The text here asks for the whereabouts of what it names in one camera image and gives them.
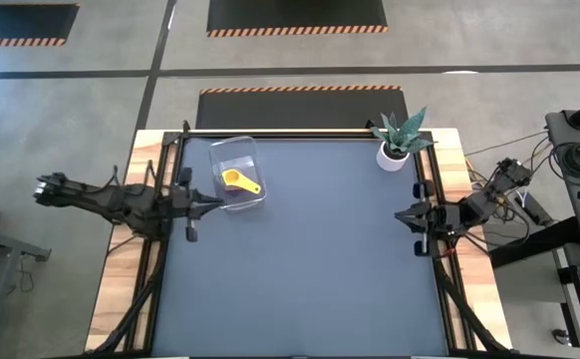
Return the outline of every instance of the orange striped edge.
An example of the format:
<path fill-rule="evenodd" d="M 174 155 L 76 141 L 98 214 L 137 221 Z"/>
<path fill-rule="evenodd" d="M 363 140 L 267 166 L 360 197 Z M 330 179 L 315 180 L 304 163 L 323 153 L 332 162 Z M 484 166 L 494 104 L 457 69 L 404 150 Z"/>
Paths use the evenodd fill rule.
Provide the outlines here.
<path fill-rule="evenodd" d="M 383 25 L 365 26 L 308 26 L 283 28 L 221 29 L 206 32 L 207 37 L 240 36 L 280 36 L 280 35 L 331 35 L 331 34 L 372 34 L 386 33 L 389 27 Z"/>
<path fill-rule="evenodd" d="M 45 38 L 45 39 L 0 39 L 0 47 L 7 46 L 62 46 L 66 39 Z"/>
<path fill-rule="evenodd" d="M 357 86 L 281 86 L 265 88 L 216 88 L 202 89 L 199 95 L 250 92 L 299 92 L 299 91 L 380 91 L 400 90 L 398 85 L 357 85 Z"/>

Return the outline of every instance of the green leaves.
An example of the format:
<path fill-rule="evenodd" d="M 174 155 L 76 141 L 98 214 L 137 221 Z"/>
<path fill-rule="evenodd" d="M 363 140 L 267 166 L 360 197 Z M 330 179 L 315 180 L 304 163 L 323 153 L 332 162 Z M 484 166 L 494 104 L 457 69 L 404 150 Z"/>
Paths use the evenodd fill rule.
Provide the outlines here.
<path fill-rule="evenodd" d="M 383 119 L 383 126 L 388 130 L 388 132 L 382 133 L 379 128 L 372 123 L 372 133 L 379 140 L 388 143 L 388 148 L 393 153 L 416 153 L 427 146 L 432 145 L 430 141 L 421 140 L 419 136 L 421 133 L 419 129 L 423 124 L 423 119 L 426 116 L 427 108 L 422 108 L 416 115 L 410 117 L 399 129 L 397 124 L 397 117 L 394 113 L 391 113 L 389 117 L 381 114 Z"/>

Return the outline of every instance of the potted plant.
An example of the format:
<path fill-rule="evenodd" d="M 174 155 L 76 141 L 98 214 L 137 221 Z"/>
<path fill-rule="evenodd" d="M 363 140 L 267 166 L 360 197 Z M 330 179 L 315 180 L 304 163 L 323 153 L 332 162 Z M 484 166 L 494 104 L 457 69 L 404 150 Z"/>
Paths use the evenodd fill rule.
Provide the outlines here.
<path fill-rule="evenodd" d="M 386 133 L 381 132 L 371 122 L 372 133 L 377 139 L 383 140 L 377 152 L 377 163 L 383 170 L 389 172 L 400 170 L 410 154 L 417 153 L 433 144 L 430 141 L 419 139 L 421 135 L 419 129 L 425 116 L 426 108 L 423 108 L 416 115 L 410 117 L 399 129 L 394 113 L 389 118 L 381 114 L 383 126 L 388 129 Z"/>

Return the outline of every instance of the yellow measuring spoon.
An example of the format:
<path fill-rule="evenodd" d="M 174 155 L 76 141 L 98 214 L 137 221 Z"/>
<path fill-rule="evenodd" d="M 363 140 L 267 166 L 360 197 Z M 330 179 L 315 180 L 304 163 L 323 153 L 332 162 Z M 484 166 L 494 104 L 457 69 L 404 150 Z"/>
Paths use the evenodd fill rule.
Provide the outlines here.
<path fill-rule="evenodd" d="M 238 186 L 239 188 L 243 188 L 256 194 L 261 192 L 261 186 L 259 184 L 244 176 L 238 170 L 226 170 L 221 173 L 221 176 L 226 185 Z"/>

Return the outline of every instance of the concrete floor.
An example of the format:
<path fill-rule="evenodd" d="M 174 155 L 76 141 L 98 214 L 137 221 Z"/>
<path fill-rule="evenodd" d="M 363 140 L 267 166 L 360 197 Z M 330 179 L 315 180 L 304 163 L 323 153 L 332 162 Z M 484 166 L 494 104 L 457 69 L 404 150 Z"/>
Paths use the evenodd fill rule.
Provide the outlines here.
<path fill-rule="evenodd" d="M 0 48 L 0 72 L 150 68 L 165 0 L 81 3 L 66 46 Z M 580 0 L 385 0 L 388 34 L 243 39 L 206 38 L 207 3 L 177 4 L 163 69 L 580 64 Z M 27 264 L 35 290 L 8 297 L 0 316 L 0 358 L 83 349 L 111 227 L 76 209 L 36 205 L 35 177 L 62 171 L 99 183 L 114 164 L 122 172 L 145 83 L 146 78 L 0 80 L 0 232 L 53 248 L 49 262 Z M 580 107 L 580 72 L 161 78 L 146 127 L 193 123 L 203 88 L 290 85 L 402 85 L 410 112 L 429 106 L 426 126 L 458 128 L 467 153 L 540 131 L 548 112 Z M 505 157 L 528 158 L 539 139 L 471 160 L 489 174 Z M 564 185 L 546 169 L 530 191 L 553 217 L 572 214 L 562 199 Z M 543 257 L 531 265 L 525 272 L 546 273 L 553 260 Z M 496 276 L 516 348 L 580 357 L 579 350 L 564 351 L 546 336 L 562 324 L 553 301 L 520 299 L 512 270 Z"/>

